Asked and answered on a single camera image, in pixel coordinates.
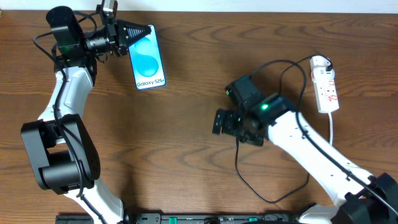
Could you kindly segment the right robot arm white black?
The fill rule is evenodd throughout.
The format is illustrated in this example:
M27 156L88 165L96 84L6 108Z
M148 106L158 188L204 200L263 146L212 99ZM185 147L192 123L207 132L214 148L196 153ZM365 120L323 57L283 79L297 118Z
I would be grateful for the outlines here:
M264 95L245 75L225 88L236 105L218 109L212 132L237 143L262 146L265 140L292 156L324 189L331 207L313 205L300 223L397 223L397 182L375 177L331 146L283 96Z

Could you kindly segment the blue Galaxy smartphone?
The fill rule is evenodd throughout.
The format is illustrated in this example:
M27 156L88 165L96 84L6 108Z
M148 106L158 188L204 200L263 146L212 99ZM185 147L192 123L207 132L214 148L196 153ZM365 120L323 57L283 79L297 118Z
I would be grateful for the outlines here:
M136 88L146 90L166 85L166 77L160 54L155 26L151 32L129 47Z

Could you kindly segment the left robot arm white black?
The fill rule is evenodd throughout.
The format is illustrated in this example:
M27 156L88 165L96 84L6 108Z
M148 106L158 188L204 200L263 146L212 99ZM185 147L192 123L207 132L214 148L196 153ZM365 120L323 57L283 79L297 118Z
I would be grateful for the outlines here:
M116 17L116 1L96 7L101 25L85 32L81 22L92 14L58 6L46 15L55 45L47 52L54 64L56 84L50 101L36 121L21 127L38 186L64 195L79 204L85 218L71 223L135 223L126 204L101 179L98 151L83 124L87 97L95 85L97 64L109 55L122 57L128 48L150 35L152 25Z

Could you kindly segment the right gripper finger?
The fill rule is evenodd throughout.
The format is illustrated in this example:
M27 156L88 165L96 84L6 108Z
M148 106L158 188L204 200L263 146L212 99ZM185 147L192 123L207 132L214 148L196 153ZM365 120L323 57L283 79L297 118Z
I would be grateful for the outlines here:
M223 118L222 133L232 136L238 135L238 115L233 110L227 110Z
M213 122L213 128L212 128L212 133L213 134L220 134L221 133L221 128L223 127L224 123L224 117L225 117L226 111L223 109L218 109L215 114L215 119Z

